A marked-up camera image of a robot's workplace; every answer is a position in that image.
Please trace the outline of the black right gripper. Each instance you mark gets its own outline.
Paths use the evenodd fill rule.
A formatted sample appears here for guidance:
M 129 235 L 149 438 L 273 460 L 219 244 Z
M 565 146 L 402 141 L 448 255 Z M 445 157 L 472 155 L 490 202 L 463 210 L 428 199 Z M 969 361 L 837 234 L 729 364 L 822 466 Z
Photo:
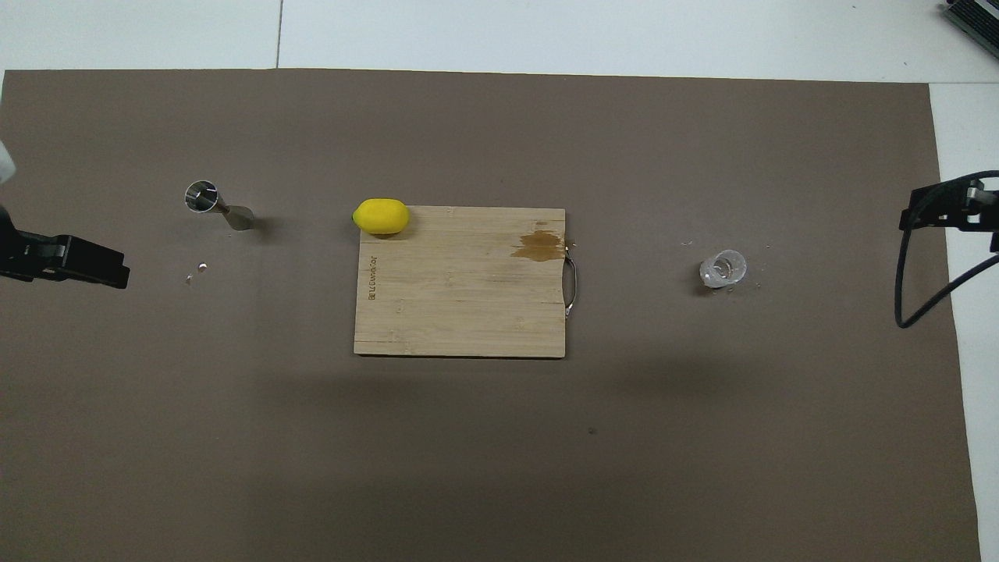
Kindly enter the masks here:
M 998 191 L 985 180 L 997 176 L 975 176 L 970 184 L 936 184 L 914 189 L 899 219 L 899 230 L 925 227 L 964 229 L 978 217 L 977 232 L 991 232 L 990 252 L 998 252 Z

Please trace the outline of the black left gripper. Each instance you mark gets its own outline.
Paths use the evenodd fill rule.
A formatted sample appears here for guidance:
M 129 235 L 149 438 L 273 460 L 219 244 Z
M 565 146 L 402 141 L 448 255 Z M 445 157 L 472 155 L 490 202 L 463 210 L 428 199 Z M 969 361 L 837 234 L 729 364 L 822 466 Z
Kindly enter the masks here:
M 55 259 L 54 272 L 49 266 Z M 76 280 L 125 290 L 130 268 L 120 251 L 71 235 L 19 231 L 1 206 L 1 275 L 22 282 Z

